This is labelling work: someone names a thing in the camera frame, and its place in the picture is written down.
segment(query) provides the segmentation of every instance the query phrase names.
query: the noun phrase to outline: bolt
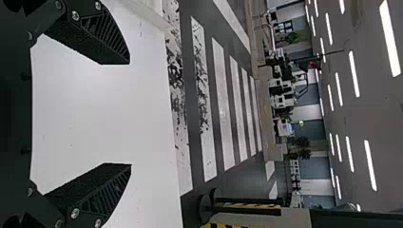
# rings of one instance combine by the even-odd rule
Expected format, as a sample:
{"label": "bolt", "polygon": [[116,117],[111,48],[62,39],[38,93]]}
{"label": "bolt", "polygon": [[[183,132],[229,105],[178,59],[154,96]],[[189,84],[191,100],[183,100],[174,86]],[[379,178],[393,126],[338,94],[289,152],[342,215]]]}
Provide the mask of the bolt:
{"label": "bolt", "polygon": [[28,189],[28,197],[30,198],[32,196],[32,194],[33,194],[33,189],[29,188]]}
{"label": "bolt", "polygon": [[62,9],[62,3],[60,3],[59,1],[55,1],[54,2],[54,6],[56,6],[56,9],[61,10]]}
{"label": "bolt", "polygon": [[75,209],[71,212],[71,218],[72,218],[72,219],[76,219],[79,215],[80,215],[80,209],[78,209],[78,208],[75,208]]}
{"label": "bolt", "polygon": [[95,2],[95,9],[101,10],[101,3],[100,2]]}
{"label": "bolt", "polygon": [[31,41],[33,39],[32,32],[28,31],[28,40]]}
{"label": "bolt", "polygon": [[72,16],[74,21],[80,20],[80,14],[78,14],[78,12],[75,11],[75,10],[71,13],[71,16]]}
{"label": "bolt", "polygon": [[56,224],[54,224],[54,228],[61,228],[63,226],[63,221],[62,220],[57,220]]}
{"label": "bolt", "polygon": [[100,228],[101,227],[101,220],[100,219],[97,219],[96,221],[95,221],[95,228]]}

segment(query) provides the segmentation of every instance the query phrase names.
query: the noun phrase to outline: white stripe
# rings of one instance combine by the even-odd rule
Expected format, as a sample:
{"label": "white stripe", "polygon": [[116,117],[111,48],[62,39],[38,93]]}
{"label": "white stripe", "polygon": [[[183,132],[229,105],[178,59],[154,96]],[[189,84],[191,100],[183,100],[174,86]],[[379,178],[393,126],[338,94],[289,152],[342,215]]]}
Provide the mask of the white stripe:
{"label": "white stripe", "polygon": [[213,122],[211,120],[210,86],[208,83],[207,59],[205,55],[204,28],[192,17],[193,53],[195,56],[195,71],[198,77],[197,89],[199,95],[199,115],[201,128],[201,152],[204,170],[204,181],[210,181],[217,176],[216,149],[214,146]]}
{"label": "white stripe", "polygon": [[275,170],[276,170],[276,168],[275,168],[275,162],[274,161],[268,161],[266,164],[265,164],[265,168],[266,168],[266,178],[267,178],[267,181],[269,181],[270,180],[270,178],[273,176],[273,174],[275,173]]}
{"label": "white stripe", "polygon": [[391,64],[392,75],[397,77],[401,74],[399,55],[397,54],[396,41],[392,26],[391,14],[389,13],[388,1],[385,0],[379,7],[382,19],[383,33],[385,34],[386,47],[388,48],[389,62]]}
{"label": "white stripe", "polygon": [[240,21],[238,20],[237,16],[232,11],[228,2],[226,0],[213,0],[213,1],[216,4],[219,11],[221,12],[222,16],[225,18],[225,20],[231,26],[232,30],[235,33],[237,33],[238,37],[240,38],[240,41],[243,43],[243,45],[246,47],[246,49],[250,53],[251,47],[249,44],[249,37],[246,34],[245,30],[243,29],[242,25],[240,24]]}
{"label": "white stripe", "polygon": [[245,106],[246,106],[246,120],[248,122],[248,132],[249,132],[249,143],[251,148],[251,155],[256,155],[256,145],[255,145],[255,134],[254,126],[252,120],[252,107],[251,107],[251,97],[249,95],[249,76],[246,70],[242,69],[243,78],[243,92],[245,94]]}
{"label": "white stripe", "polygon": [[277,181],[275,181],[272,190],[270,190],[269,199],[276,200],[277,198],[278,198],[278,187],[277,187]]}
{"label": "white stripe", "polygon": [[260,119],[259,119],[259,105],[258,105],[258,99],[256,89],[255,89],[255,80],[254,78],[251,77],[251,87],[252,87],[252,101],[253,101],[253,107],[254,107],[254,113],[255,113],[255,127],[258,137],[258,151],[260,152],[263,148],[261,145],[261,133],[260,133]]}
{"label": "white stripe", "polygon": [[219,99],[222,155],[224,159],[224,170],[227,170],[235,165],[235,159],[234,147],[232,142],[231,118],[229,115],[224,49],[214,38],[212,38],[212,40],[214,66],[216,70],[217,93]]}
{"label": "white stripe", "polygon": [[368,170],[370,172],[371,186],[373,187],[374,191],[376,192],[377,186],[376,186],[375,171],[374,171],[374,165],[373,165],[373,155],[371,154],[370,143],[368,141],[364,141],[364,146],[365,146],[365,153],[367,155]]}
{"label": "white stripe", "polygon": [[231,60],[232,87],[234,92],[235,114],[237,117],[238,142],[240,146],[240,161],[243,162],[246,159],[248,159],[248,154],[246,149],[242,100],[240,98],[240,74],[238,72],[237,61],[235,61],[234,58],[232,58],[232,56],[230,56],[230,60]]}
{"label": "white stripe", "polygon": [[[181,22],[179,15],[179,4],[176,0],[168,0],[163,4],[164,19],[168,21],[173,29],[165,33],[166,48],[173,56],[168,58],[171,66],[181,68],[178,60],[182,60]],[[186,111],[184,107],[184,86],[170,86],[171,99],[177,108],[172,109],[174,124],[174,136],[177,158],[177,169],[179,179],[179,191],[181,196],[193,189],[192,168],[190,166],[189,137],[187,131]]]}

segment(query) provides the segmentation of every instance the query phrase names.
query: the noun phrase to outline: fluorescent light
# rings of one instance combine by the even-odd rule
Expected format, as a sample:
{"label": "fluorescent light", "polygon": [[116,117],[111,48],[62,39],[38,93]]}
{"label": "fluorescent light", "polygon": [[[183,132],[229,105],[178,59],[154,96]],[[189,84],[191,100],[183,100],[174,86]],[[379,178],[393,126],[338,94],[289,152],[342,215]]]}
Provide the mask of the fluorescent light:
{"label": "fluorescent light", "polygon": [[343,106],[343,96],[341,95],[341,86],[340,86],[340,80],[338,79],[338,73],[336,73],[336,84],[338,93],[338,103],[340,104],[340,106]]}
{"label": "fluorescent light", "polygon": [[370,172],[371,178],[371,186],[373,187],[374,191],[377,191],[376,186],[376,179],[375,179],[375,172],[374,172],[374,165],[373,165],[373,156],[371,154],[370,143],[368,141],[364,141],[365,146],[365,153],[367,154],[367,162],[368,162],[368,169]]}
{"label": "fluorescent light", "polygon": [[310,22],[309,21],[309,11],[308,11],[308,6],[307,5],[305,5],[305,12],[306,12],[306,19],[308,20],[308,23]]}
{"label": "fluorescent light", "polygon": [[332,185],[335,187],[335,174],[333,173],[333,168],[330,168],[330,174],[332,175]]}
{"label": "fluorescent light", "polygon": [[317,69],[315,69],[315,75],[317,76],[317,83],[319,83],[319,76],[317,75]]}
{"label": "fluorescent light", "polygon": [[337,134],[336,134],[336,145],[337,145],[338,161],[343,162],[343,158],[341,158],[340,140],[338,139]]}
{"label": "fluorescent light", "polygon": [[328,92],[329,92],[330,108],[332,109],[332,111],[335,111],[335,107],[333,106],[332,89],[330,88],[330,85],[328,85]]}
{"label": "fluorescent light", "polygon": [[338,176],[336,176],[336,185],[337,185],[338,198],[341,200],[340,182],[338,181]]}
{"label": "fluorescent light", "polygon": [[320,47],[322,48],[323,63],[326,64],[325,46],[323,45],[323,38],[320,37]]}
{"label": "fluorescent light", "polygon": [[332,28],[330,27],[329,13],[326,12],[325,17],[326,17],[326,25],[328,28],[328,34],[329,34],[329,43],[332,46],[333,45],[333,35],[332,35]]}
{"label": "fluorescent light", "polygon": [[333,136],[332,133],[329,133],[329,139],[330,139],[330,146],[332,147],[332,154],[333,156],[335,155],[335,147],[333,145]]}
{"label": "fluorescent light", "polygon": [[315,37],[317,37],[317,30],[315,29],[314,16],[311,16],[311,24],[312,24],[312,33],[314,34]]}
{"label": "fluorescent light", "polygon": [[340,3],[341,14],[344,14],[344,12],[346,11],[346,8],[344,7],[344,0],[338,0],[338,3]]}
{"label": "fluorescent light", "polygon": [[350,169],[354,173],[354,163],[353,163],[353,154],[352,154],[352,147],[350,145],[350,138],[346,136],[346,145],[347,145],[347,153],[349,155],[349,162],[350,162]]}
{"label": "fluorescent light", "polygon": [[322,109],[322,117],[324,117],[325,116],[325,110],[323,109],[322,98],[320,98],[320,109]]}
{"label": "fluorescent light", "polygon": [[385,0],[379,7],[382,19],[383,33],[385,34],[386,47],[388,48],[389,62],[391,64],[392,75],[397,77],[401,74],[399,56],[397,54],[396,42],[392,27],[391,15],[389,13],[388,1]]}
{"label": "fluorescent light", "polygon": [[315,4],[315,12],[317,13],[317,17],[319,17],[319,10],[317,9],[317,0],[314,0]]}
{"label": "fluorescent light", "polygon": [[349,52],[349,58],[350,58],[350,67],[352,69],[352,75],[353,75],[355,96],[357,98],[359,98],[360,93],[359,93],[359,86],[358,86],[358,78],[356,77],[355,59],[354,59],[354,54],[353,54],[352,50]]}

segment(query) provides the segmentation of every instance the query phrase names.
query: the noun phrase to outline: wall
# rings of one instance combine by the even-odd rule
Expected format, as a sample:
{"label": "wall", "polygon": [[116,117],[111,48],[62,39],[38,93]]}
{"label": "wall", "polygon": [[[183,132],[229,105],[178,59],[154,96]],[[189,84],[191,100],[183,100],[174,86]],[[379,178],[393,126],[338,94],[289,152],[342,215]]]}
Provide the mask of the wall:
{"label": "wall", "polygon": [[180,228],[164,34],[118,3],[112,13],[129,66],[100,66],[45,35],[31,50],[31,178],[46,193],[103,162],[131,163],[125,194],[104,227]]}
{"label": "wall", "polygon": [[[290,2],[296,2],[296,1],[284,1],[284,0],[279,0],[282,2],[286,3],[290,3]],[[295,18],[299,18],[301,16],[305,15],[305,3],[301,2],[298,4],[294,4],[290,7],[286,7],[286,8],[282,8],[282,9],[278,9],[277,10],[277,17],[278,17],[278,22],[285,22],[285,21],[289,21]]]}

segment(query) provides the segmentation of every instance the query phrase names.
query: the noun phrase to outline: industrial machine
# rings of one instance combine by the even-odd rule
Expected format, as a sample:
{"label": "industrial machine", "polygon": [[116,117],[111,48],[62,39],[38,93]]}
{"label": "industrial machine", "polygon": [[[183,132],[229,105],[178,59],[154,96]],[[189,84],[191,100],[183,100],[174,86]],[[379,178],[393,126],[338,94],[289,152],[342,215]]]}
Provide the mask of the industrial machine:
{"label": "industrial machine", "polygon": [[29,50],[45,33],[100,65],[128,65],[125,39],[95,0],[2,0],[0,18],[0,227],[102,227],[123,195],[130,165],[105,163],[46,195],[37,190],[29,179]]}

